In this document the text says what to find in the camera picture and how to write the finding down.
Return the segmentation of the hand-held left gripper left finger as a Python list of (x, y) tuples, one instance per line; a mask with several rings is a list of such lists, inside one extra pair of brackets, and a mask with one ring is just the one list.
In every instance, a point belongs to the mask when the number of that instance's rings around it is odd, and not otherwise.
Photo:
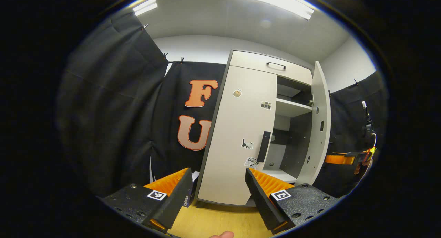
[(192, 170), (185, 168), (147, 185), (129, 184), (100, 200), (131, 221), (166, 234), (192, 184)]

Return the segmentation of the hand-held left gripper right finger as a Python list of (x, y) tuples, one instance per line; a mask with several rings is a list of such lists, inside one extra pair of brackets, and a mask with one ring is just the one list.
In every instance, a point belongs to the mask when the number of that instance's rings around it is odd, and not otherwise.
[(304, 225), (340, 200), (308, 183), (294, 186), (252, 168), (246, 169), (245, 182), (273, 235)]

